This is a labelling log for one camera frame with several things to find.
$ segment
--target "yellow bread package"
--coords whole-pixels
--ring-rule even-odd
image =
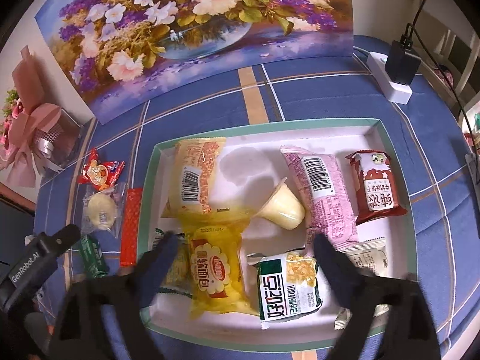
[[[194,283],[191,317],[197,318],[204,311],[258,315],[245,294],[239,260],[242,231],[250,222],[248,213],[213,212],[181,216],[180,220],[188,240]]]
[[[179,212],[206,214],[212,211],[208,194],[215,180],[215,161],[226,138],[193,138],[179,141],[170,180],[164,218]]]

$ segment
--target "snack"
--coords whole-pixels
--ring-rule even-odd
[[[192,318],[204,311],[258,315],[245,294],[239,261],[242,231],[248,226],[249,217],[225,211],[189,215],[181,220],[194,282]]]
[[[287,230],[292,230],[302,222],[305,217],[305,209],[285,184],[285,180],[287,180],[286,177],[278,183],[257,215]]]
[[[81,232],[88,234],[95,230],[107,230],[117,238],[122,225],[125,192],[125,183],[100,192],[88,186],[83,197]]]
[[[165,237],[165,232],[155,228],[155,238],[152,242],[152,249]],[[191,298],[190,285],[190,255],[185,234],[177,234],[179,242],[178,253],[163,280],[158,292],[186,295]]]
[[[377,276],[387,276],[388,259],[386,256],[385,238],[378,238],[372,241],[359,242],[342,250],[350,261],[358,268],[368,268]],[[388,305],[379,304],[375,308],[373,315],[375,317],[388,311]],[[351,318],[351,312],[342,309],[335,319],[335,330],[344,329]]]
[[[138,222],[142,192],[143,188],[127,190],[121,225],[120,267],[134,266],[137,263]]]
[[[105,264],[102,249],[100,249],[98,242],[89,235],[84,234],[78,244],[87,277],[95,279],[106,276],[109,268]]]
[[[225,138],[184,139],[176,144],[169,200],[164,217],[179,212],[205,214],[212,211],[208,193],[215,177],[215,160]]]
[[[280,151],[306,209],[307,254],[313,255],[312,242],[318,232],[327,235],[337,249],[357,242],[352,207],[335,156],[295,146],[282,146]]]
[[[304,249],[276,256],[252,254],[248,264],[258,271],[258,298],[262,329],[317,311],[322,300],[318,291],[318,264]]]
[[[359,150],[347,156],[357,191],[357,225],[384,216],[407,213],[398,202],[390,157],[383,151]]]
[[[123,161],[100,163],[97,149],[93,148],[88,154],[82,174],[78,177],[78,183],[92,183],[97,191],[103,191],[117,182],[124,166],[125,162]]]

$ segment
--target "power strip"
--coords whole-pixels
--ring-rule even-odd
[[[412,90],[409,85],[397,84],[390,80],[390,77],[385,71],[387,57],[387,55],[380,54],[379,52],[369,52],[367,65],[388,101],[407,104],[412,95]]]

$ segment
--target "pink snack package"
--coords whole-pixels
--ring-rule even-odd
[[[314,236],[319,232],[338,250],[358,242],[355,216],[335,156],[296,146],[282,146],[280,152],[305,206],[307,255],[313,254]]]

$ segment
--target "barcode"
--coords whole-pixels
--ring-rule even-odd
[[[109,221],[107,221],[107,214],[103,211],[100,211],[100,225],[106,225]]]
[[[181,199],[183,202],[198,202],[200,175],[188,169],[183,169],[181,181]]]
[[[162,240],[163,237],[155,237],[152,243],[152,250],[155,249],[158,245],[158,243]]]
[[[310,179],[313,192],[332,188],[325,164],[320,158],[304,158],[303,163]]]

